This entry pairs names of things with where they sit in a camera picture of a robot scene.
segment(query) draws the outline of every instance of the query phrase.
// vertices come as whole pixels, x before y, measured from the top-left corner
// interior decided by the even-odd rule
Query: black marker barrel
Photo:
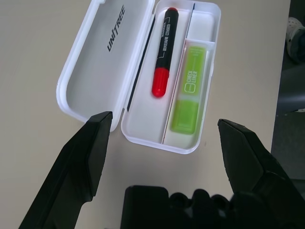
[[[166,92],[178,18],[179,13],[176,8],[169,8],[165,13],[160,47],[152,83],[152,94],[158,98],[164,96]]]

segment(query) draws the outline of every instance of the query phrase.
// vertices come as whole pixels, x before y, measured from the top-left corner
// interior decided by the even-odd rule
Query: highlighter
[[[206,49],[189,46],[185,55],[171,130],[191,135],[196,130]]]

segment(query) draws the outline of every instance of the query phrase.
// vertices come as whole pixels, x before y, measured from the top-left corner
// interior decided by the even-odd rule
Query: marker label
[[[189,47],[180,90],[182,94],[199,95],[205,54],[205,48],[199,46]]]

